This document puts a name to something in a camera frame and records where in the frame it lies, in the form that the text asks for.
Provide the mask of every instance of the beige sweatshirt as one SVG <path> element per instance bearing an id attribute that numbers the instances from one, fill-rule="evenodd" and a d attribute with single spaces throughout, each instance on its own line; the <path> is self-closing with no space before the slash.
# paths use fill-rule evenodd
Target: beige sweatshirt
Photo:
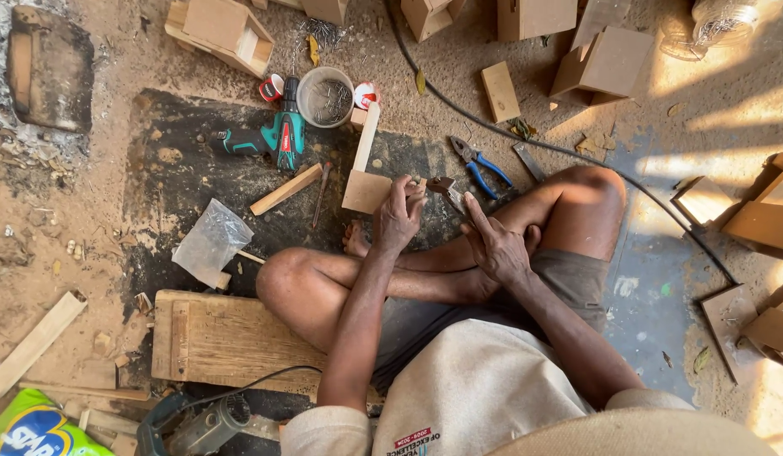
<path id="1" fill-rule="evenodd" d="M 672 394 L 629 389 L 606 406 L 692 409 Z M 487 454 L 535 429 L 593 410 L 551 348 L 520 329 L 478 320 L 446 328 L 394 380 L 373 442 L 365 414 L 317 407 L 288 423 L 284 456 Z"/>

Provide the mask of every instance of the plastic bag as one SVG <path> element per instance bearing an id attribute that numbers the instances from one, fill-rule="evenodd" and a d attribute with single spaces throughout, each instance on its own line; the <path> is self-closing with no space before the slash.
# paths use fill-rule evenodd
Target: plastic bag
<path id="1" fill-rule="evenodd" d="M 200 282 L 216 288 L 220 271 L 254 232 L 223 203 L 212 198 L 203 215 L 172 254 L 172 261 Z"/>
<path id="2" fill-rule="evenodd" d="M 0 414 L 0 456 L 113 456 L 69 423 L 36 389 L 23 389 Z"/>

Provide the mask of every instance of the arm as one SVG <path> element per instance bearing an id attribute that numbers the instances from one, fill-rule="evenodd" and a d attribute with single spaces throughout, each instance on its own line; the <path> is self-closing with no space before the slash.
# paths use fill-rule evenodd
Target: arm
<path id="1" fill-rule="evenodd" d="M 596 409 L 611 396 L 642 381 L 617 350 L 587 325 L 529 267 L 524 237 L 487 218 L 478 202 L 465 193 L 476 228 L 462 225 L 473 258 L 485 273 L 518 299 L 544 330 L 572 386 Z"/>
<path id="2" fill-rule="evenodd" d="M 318 383 L 319 406 L 344 406 L 366 413 L 366 392 L 375 369 L 380 316 L 395 261 L 420 229 L 425 190 L 403 176 L 375 212 L 376 242 L 369 249 L 326 357 Z"/>

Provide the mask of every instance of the red cup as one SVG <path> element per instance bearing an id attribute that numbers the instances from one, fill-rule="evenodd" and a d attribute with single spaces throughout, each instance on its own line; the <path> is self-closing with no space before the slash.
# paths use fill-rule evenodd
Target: red cup
<path id="1" fill-rule="evenodd" d="M 285 80 L 275 73 L 259 85 L 259 95 L 262 95 L 265 101 L 274 101 L 282 98 L 284 91 Z"/>

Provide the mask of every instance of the container of nails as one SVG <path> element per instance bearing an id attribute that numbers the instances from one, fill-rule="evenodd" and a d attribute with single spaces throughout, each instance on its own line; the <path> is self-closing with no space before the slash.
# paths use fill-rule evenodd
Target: container of nails
<path id="1" fill-rule="evenodd" d="M 354 107 L 355 88 L 343 71 L 319 67 L 298 83 L 298 112 L 319 128 L 337 128 L 349 119 Z"/>

